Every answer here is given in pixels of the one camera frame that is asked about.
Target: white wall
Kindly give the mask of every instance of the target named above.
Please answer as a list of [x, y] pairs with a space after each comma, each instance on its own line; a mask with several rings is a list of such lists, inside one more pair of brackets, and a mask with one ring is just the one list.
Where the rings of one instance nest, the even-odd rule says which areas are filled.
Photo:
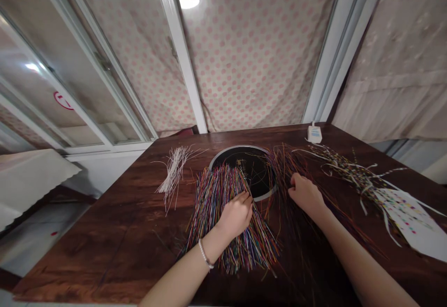
[[[390, 142], [370, 145], [389, 155]], [[447, 142], [408, 140], [391, 157], [434, 182], [447, 185]]]
[[99, 198], [143, 152], [144, 150], [68, 156], [66, 158], [82, 171], [65, 181], [63, 185]]
[[438, 184], [447, 185], [447, 154], [422, 171], [421, 174]]

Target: red circle sign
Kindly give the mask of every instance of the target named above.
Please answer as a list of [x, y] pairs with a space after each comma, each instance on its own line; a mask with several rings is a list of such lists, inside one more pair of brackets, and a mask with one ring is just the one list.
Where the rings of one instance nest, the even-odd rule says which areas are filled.
[[74, 110], [74, 108], [72, 108], [70, 106], [70, 104], [68, 103], [67, 100], [65, 100], [65, 98], [62, 96], [62, 94], [60, 94], [59, 92], [55, 92], [53, 94], [54, 99], [57, 101], [57, 103], [59, 105], [61, 105], [62, 107], [64, 107], [65, 109], [69, 109], [69, 110]]

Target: hand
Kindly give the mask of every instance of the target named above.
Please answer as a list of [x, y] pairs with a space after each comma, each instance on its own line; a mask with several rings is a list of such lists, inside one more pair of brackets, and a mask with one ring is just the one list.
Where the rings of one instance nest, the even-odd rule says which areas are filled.
[[230, 240], [242, 234], [248, 227], [253, 215], [253, 199], [248, 192], [236, 195], [223, 208], [216, 227], [221, 229]]
[[321, 192], [309, 179], [294, 173], [290, 183], [289, 195], [313, 220], [320, 213], [326, 213], [328, 209]]

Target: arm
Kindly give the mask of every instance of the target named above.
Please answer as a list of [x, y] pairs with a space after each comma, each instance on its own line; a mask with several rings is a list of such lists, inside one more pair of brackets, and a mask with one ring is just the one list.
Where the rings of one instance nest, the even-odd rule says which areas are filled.
[[294, 174], [290, 197], [320, 227], [354, 286], [363, 306], [418, 306], [407, 292], [352, 237], [326, 207], [318, 188]]
[[[230, 242], [248, 227], [252, 208], [248, 192], [238, 194], [225, 205], [219, 222], [202, 239], [210, 264], [214, 264]], [[197, 244], [152, 287], [138, 306], [186, 306], [209, 271]]]

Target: wooden table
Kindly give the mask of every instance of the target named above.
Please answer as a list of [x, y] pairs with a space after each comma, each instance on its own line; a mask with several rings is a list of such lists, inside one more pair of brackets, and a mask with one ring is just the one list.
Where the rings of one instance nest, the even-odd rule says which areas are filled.
[[[402, 167], [402, 164], [332, 125], [320, 124], [323, 144], [352, 159], [355, 149], [359, 164], [377, 163], [376, 173]], [[307, 125], [272, 127], [211, 133], [189, 137], [158, 139], [115, 184], [82, 216], [60, 241], [16, 286], [17, 300], [69, 303], [138, 303], [157, 280], [175, 263], [178, 248], [192, 214], [195, 175], [208, 166], [221, 150], [234, 145], [272, 147], [287, 143], [306, 147]], [[163, 194], [154, 193], [166, 177], [169, 150], [178, 146], [208, 149], [189, 160], [180, 184], [176, 210], [165, 217]], [[374, 255], [377, 261], [406, 289], [421, 306], [435, 306], [447, 299], [447, 264], [418, 255], [409, 247], [398, 247], [386, 232], [383, 217], [371, 211], [365, 216], [359, 196], [345, 181], [328, 177], [320, 164], [310, 162], [312, 174], [339, 200], [344, 211], [352, 213], [358, 226], [371, 237], [389, 260]], [[408, 191], [428, 205], [447, 213], [446, 190], [419, 173], [408, 169], [388, 175], [387, 180]], [[446, 229], [447, 220], [430, 214]], [[270, 223], [275, 230], [275, 223]], [[322, 294], [316, 304], [355, 305], [358, 301], [337, 260], [327, 246], [315, 253], [321, 268], [315, 280]], [[278, 265], [277, 278], [264, 270], [227, 276], [212, 271], [197, 292], [193, 304], [218, 306], [312, 304], [298, 297], [305, 291], [297, 268], [297, 250], [283, 250], [280, 262], [296, 277], [287, 278]]]

